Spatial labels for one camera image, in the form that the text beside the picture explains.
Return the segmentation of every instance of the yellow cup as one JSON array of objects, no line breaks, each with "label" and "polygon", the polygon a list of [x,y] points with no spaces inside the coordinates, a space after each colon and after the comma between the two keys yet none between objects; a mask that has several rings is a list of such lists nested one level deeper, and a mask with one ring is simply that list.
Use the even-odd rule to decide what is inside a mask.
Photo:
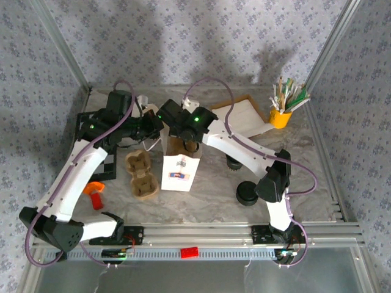
[{"label": "yellow cup", "polygon": [[275,107],[270,111],[269,123],[277,129],[282,129],[288,124],[293,112],[280,114]]}]

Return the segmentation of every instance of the red block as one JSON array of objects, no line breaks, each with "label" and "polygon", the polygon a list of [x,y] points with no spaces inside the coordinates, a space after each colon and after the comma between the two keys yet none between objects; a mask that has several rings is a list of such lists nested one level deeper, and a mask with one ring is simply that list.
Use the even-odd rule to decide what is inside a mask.
[{"label": "red block", "polygon": [[103,203],[102,199],[100,198],[99,192],[93,192],[90,194],[91,201],[92,201],[92,207],[94,210],[100,210],[103,209]]},{"label": "red block", "polygon": [[181,249],[181,258],[196,258],[200,256],[198,247],[189,247]]}]

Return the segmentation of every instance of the floral wallpaper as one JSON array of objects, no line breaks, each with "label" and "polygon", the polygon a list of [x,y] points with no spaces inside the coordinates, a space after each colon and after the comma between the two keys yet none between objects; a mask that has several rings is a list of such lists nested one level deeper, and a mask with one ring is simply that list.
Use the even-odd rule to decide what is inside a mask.
[{"label": "floral wallpaper", "polygon": [[363,2],[312,95],[344,204],[391,292],[391,3]]},{"label": "floral wallpaper", "polygon": [[0,292],[15,292],[26,264],[18,214],[65,162],[86,94],[28,2],[0,7]]},{"label": "floral wallpaper", "polygon": [[86,79],[304,82],[346,0],[45,0]]}]

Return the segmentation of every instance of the white paper bag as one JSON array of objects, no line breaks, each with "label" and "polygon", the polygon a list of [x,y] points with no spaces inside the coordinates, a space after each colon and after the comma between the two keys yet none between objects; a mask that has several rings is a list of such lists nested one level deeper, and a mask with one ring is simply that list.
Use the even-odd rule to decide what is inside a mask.
[{"label": "white paper bag", "polygon": [[[186,144],[194,150],[196,144]],[[162,190],[190,191],[201,158],[201,149],[189,152],[181,139],[169,137],[166,155],[163,157]]]}]

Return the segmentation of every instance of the marble surface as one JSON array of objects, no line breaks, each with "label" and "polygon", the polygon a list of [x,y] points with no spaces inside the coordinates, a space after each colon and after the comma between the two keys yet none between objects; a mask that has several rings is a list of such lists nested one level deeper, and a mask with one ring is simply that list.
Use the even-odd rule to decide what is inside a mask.
[{"label": "marble surface", "polygon": [[[137,94],[148,96],[150,103],[158,107],[166,99],[180,101],[185,88],[147,89]],[[87,103],[86,112],[98,110],[106,105],[105,90],[93,89]],[[235,96],[250,94],[269,115],[270,93],[261,89],[234,90]],[[203,106],[229,99],[223,89],[197,88],[191,94]],[[285,129],[272,129],[254,139],[260,145],[279,151],[281,148],[291,153],[292,160],[311,168],[318,177],[319,185],[311,195],[291,199],[295,217],[300,221],[333,221],[332,198],[326,187],[326,180],[316,154],[312,133],[303,109],[296,111]],[[153,199],[139,201],[130,189],[130,175],[125,171],[125,156],[132,151],[119,149],[117,153],[117,179],[105,181],[103,194],[104,210],[115,213],[128,223],[202,223],[202,222],[249,222],[268,223],[269,214],[262,200],[253,206],[242,206],[235,197],[237,185],[245,180],[258,182],[252,172],[243,167],[237,172],[227,168],[224,153],[202,145],[202,158],[190,192],[161,190]],[[161,180],[163,152],[157,145],[150,152],[152,172]],[[312,185],[312,178],[306,172],[292,168],[290,190],[304,190]],[[82,195],[76,205],[74,215],[93,215],[89,198]]]}]

